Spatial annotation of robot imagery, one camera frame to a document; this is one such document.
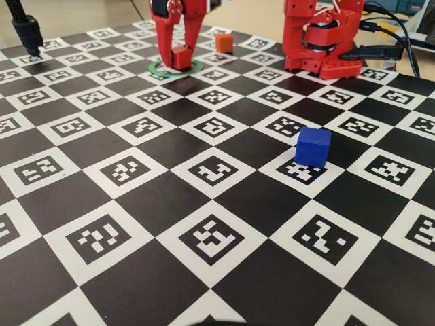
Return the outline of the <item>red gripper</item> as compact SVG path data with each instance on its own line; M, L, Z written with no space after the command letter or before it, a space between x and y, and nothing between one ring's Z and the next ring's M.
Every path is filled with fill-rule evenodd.
M156 23L158 49L163 63L173 66L172 38L174 25L184 15L184 56L192 56L198 34L207 13L206 0L151 0L149 8Z

